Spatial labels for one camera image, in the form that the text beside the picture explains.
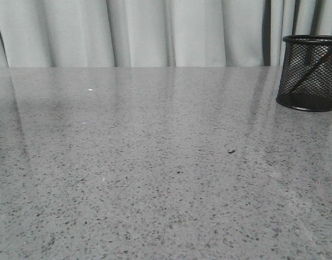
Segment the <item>black mesh pen bucket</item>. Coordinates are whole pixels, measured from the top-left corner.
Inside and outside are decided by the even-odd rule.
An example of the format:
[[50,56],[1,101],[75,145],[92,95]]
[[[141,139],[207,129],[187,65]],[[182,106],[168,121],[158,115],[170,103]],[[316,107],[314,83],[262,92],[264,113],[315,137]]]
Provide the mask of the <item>black mesh pen bucket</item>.
[[[282,106],[309,112],[332,111],[332,36],[289,35],[283,37],[285,53],[276,102]],[[297,92],[296,83],[322,55],[329,59],[316,69]]]

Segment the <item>grey orange handled scissors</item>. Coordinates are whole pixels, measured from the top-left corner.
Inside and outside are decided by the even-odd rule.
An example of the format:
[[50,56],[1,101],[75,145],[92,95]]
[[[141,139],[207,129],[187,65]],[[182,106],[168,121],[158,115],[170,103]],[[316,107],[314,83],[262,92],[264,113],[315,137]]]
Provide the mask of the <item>grey orange handled scissors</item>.
[[295,86],[293,86],[290,94],[297,92],[301,85],[312,75],[312,73],[329,59],[329,56],[329,52],[322,55],[321,58],[312,66],[312,68],[296,83]]

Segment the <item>light grey curtain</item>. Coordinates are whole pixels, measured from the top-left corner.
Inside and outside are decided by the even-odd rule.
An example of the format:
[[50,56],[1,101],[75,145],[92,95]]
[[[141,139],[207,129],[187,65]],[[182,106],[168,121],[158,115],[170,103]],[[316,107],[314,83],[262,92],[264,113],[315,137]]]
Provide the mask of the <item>light grey curtain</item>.
[[277,66],[332,1],[0,1],[0,67]]

